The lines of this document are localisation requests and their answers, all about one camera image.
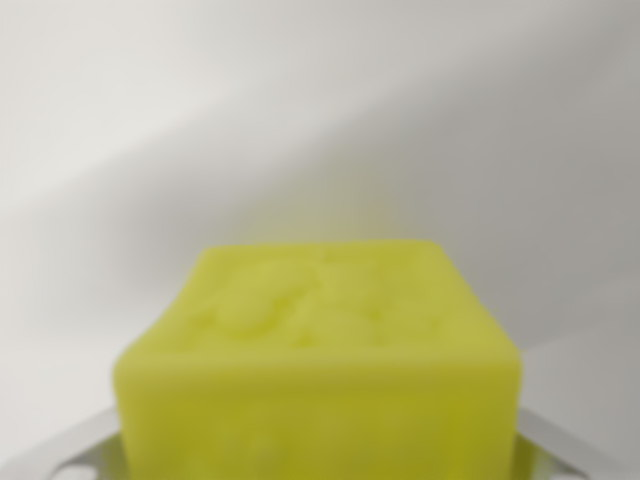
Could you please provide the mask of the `black silver gripper right finger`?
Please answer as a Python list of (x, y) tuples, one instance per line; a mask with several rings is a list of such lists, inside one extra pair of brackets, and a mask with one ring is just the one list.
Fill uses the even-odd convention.
[(519, 409), (514, 479), (588, 479), (581, 467), (584, 454), (580, 440), (533, 411)]

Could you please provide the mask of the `black silver gripper left finger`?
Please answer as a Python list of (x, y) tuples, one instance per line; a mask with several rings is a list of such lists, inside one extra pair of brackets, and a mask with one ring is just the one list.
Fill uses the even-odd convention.
[(129, 479), (114, 407), (9, 460), (10, 479)]

